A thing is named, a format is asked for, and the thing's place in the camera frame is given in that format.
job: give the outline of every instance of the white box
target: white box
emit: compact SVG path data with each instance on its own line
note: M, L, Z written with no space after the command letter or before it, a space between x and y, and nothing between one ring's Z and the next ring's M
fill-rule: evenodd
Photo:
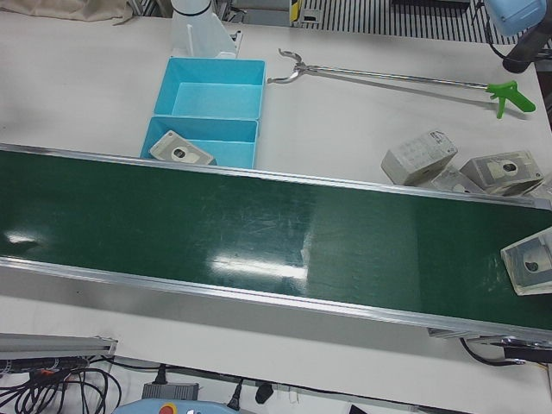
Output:
M502 196L523 194L543 179L529 151L472 158L460 171L489 194Z
M552 293L552 227L500 250L518 295Z
M381 168L394 184L410 185L441 171L458 153L441 131L430 131L387 151Z
M215 157L196 147L176 132L169 130L149 150L157 160L188 164L216 165Z
M529 191L527 195L534 198L544 198L552 201L552 174L544 177L541 184Z
M427 186L443 191L462 192L466 194L486 194L471 179L453 166L447 166L439 175L432 179Z

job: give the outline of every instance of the metal grating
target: metal grating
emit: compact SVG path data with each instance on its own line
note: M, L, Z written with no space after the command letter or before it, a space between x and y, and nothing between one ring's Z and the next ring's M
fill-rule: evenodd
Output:
M486 12L419 5L393 5L392 0L304 0L305 9L319 9L320 22L302 28L485 43ZM519 36L504 37L492 30L495 44L515 44Z

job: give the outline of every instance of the green conveyor belt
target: green conveyor belt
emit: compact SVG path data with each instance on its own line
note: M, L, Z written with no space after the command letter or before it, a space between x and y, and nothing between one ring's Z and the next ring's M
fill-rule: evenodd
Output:
M499 254L549 210L6 151L0 179L0 256L552 330Z

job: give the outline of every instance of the blue tray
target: blue tray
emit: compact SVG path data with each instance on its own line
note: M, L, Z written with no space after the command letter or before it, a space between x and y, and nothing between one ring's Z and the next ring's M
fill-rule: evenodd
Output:
M169 129L216 158L219 166L253 168L256 121L154 116L147 128L142 158L153 158L149 149Z
M169 59L141 157L172 129L219 166L253 168L264 84L262 60Z
M265 62L171 58L155 115L260 118Z

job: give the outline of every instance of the white tabletop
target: white tabletop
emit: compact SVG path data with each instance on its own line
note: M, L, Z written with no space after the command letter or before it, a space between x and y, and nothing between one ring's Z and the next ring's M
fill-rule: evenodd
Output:
M266 87L259 168L388 182L379 167L387 148L439 127L460 150L457 166L527 148L546 173L552 169L535 73L504 73L483 45L241 30L240 56L266 60L269 76L291 70L278 56L283 47L311 64L482 83L516 78L537 105L534 114L508 110L499 121L477 91L304 76ZM0 13L0 141L137 155L169 32L170 21L155 18L114 27ZM431 339L424 329L21 273L0 273L0 286L0 312L12 315L0 318L3 332L111 336L129 357L460 411L550 409L540 367L486 367L457 341Z

